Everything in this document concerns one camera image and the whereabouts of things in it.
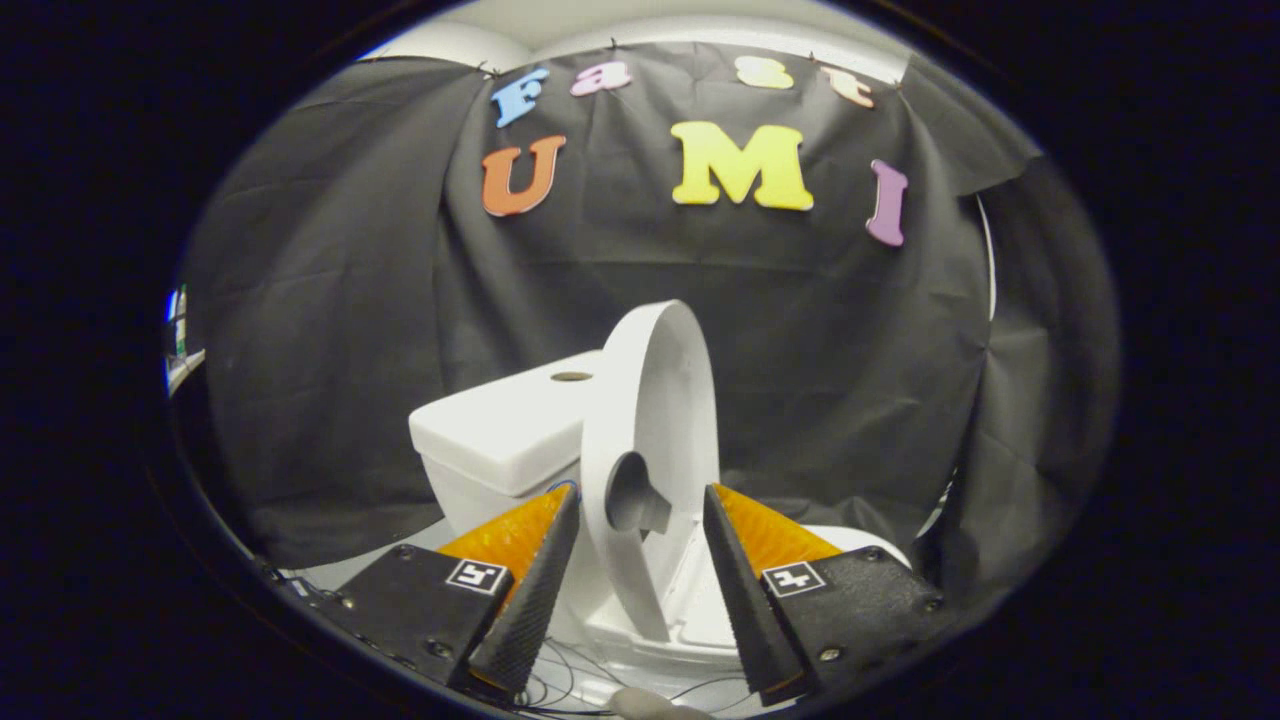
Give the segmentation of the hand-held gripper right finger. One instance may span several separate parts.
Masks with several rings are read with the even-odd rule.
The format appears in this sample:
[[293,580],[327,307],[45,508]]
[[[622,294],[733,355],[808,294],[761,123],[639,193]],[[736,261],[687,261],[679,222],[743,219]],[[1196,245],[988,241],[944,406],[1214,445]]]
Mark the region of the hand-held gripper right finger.
[[859,691],[942,638],[946,598],[888,550],[841,550],[722,484],[707,546],[748,688],[764,706]]

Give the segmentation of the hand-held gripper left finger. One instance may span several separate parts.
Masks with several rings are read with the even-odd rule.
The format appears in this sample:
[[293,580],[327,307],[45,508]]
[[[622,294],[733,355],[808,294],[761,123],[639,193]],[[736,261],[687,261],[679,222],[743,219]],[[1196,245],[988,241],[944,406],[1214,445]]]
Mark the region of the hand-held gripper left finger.
[[387,551],[324,591],[320,614],[429,682],[512,701],[547,638],[579,518],[579,492],[561,483],[438,550]]

